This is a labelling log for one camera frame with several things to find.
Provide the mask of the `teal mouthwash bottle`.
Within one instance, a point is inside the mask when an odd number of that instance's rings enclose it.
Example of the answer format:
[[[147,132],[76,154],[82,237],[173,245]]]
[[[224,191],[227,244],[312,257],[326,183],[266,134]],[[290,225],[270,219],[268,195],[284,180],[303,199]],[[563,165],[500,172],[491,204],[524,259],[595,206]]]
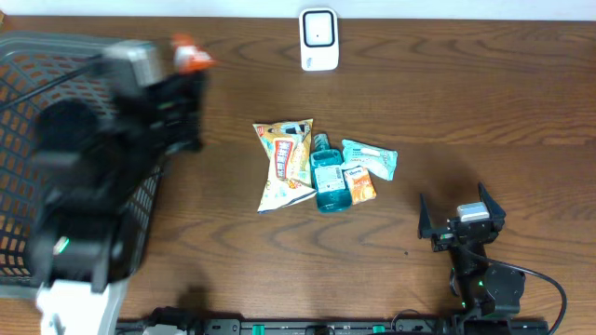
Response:
[[[331,147],[325,133],[315,135],[313,141],[310,165],[313,185],[318,192],[318,210],[322,213],[344,211],[351,207],[352,197],[342,170],[342,154]]]

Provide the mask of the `teal wet wipes pack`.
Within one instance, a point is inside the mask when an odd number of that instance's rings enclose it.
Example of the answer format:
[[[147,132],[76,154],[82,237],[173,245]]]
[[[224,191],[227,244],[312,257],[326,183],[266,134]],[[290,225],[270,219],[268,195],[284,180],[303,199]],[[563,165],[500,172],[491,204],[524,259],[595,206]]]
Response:
[[[342,140],[344,169],[356,167],[367,168],[373,175],[385,181],[392,181],[398,165],[399,154],[369,144]]]

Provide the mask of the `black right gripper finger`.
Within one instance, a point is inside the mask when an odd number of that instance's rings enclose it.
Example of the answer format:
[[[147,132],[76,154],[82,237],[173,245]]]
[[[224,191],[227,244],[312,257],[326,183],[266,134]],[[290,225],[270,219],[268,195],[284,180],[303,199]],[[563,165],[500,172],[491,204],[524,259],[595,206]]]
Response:
[[[420,215],[418,222],[418,238],[429,239],[433,236],[434,230],[431,223],[431,218],[428,212],[427,201],[423,194],[420,194]]]
[[[501,231],[505,225],[505,218],[507,213],[502,209],[498,203],[490,196],[482,182],[478,184],[479,196],[481,202],[486,206],[489,213],[490,221],[496,231]]]

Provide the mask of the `orange Kleenex tissue pack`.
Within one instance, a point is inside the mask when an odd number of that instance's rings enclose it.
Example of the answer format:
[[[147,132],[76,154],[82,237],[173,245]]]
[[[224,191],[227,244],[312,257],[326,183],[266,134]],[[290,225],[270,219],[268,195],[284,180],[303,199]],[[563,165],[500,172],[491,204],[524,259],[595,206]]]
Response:
[[[367,168],[353,167],[345,170],[344,175],[353,205],[376,198],[376,191]]]

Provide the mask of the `yellow snack bag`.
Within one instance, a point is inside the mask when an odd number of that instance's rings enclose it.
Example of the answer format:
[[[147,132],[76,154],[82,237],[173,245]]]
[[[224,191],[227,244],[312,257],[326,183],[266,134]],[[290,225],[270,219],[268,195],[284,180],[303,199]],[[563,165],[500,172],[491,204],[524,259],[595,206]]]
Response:
[[[253,124],[269,160],[258,213],[296,205],[316,195],[310,167],[312,126],[313,119]]]

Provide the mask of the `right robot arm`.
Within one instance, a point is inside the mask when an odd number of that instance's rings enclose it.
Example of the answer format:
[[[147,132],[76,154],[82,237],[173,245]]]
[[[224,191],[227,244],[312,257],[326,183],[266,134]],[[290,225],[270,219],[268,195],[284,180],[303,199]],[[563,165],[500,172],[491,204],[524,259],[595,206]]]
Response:
[[[438,227],[421,197],[418,237],[429,239],[433,251],[450,254],[454,291],[467,312],[477,318],[507,318],[520,312],[525,275],[486,256],[484,246],[499,236],[507,213],[482,184],[478,189],[478,202],[459,206],[456,216]]]

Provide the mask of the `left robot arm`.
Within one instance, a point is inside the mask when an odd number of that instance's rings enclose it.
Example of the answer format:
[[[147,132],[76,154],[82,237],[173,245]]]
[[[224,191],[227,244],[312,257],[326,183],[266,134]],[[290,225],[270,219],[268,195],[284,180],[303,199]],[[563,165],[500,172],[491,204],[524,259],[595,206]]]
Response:
[[[146,237],[131,200],[169,156],[200,150],[207,80],[196,71],[115,92],[110,118],[75,99],[36,118],[31,160],[48,186],[25,254],[43,333],[115,331]]]

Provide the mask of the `red snack bar wrapper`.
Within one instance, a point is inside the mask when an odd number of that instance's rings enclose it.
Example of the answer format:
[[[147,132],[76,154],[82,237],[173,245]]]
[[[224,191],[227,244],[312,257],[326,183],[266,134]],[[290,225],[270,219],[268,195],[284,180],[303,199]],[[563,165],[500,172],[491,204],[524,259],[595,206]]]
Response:
[[[215,59],[189,34],[176,33],[172,36],[171,44],[174,67],[179,74],[202,72],[216,64]]]

